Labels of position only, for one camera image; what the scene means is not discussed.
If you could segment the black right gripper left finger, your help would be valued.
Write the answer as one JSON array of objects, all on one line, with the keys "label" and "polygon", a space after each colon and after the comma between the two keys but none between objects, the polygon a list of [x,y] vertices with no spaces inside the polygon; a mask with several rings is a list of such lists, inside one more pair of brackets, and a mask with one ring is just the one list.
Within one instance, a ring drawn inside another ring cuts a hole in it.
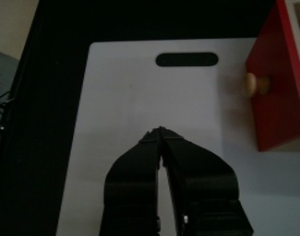
[{"label": "black right gripper left finger", "polygon": [[159,130],[118,157],[104,178],[99,236],[159,236]]}]

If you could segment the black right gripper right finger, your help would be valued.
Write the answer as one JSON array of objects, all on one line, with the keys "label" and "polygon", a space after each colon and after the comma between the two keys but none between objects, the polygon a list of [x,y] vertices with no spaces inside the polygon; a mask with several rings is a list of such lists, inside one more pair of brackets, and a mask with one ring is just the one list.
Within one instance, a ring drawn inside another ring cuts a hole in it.
[{"label": "black right gripper right finger", "polygon": [[233,168],[175,132],[158,132],[177,236],[253,236]]}]

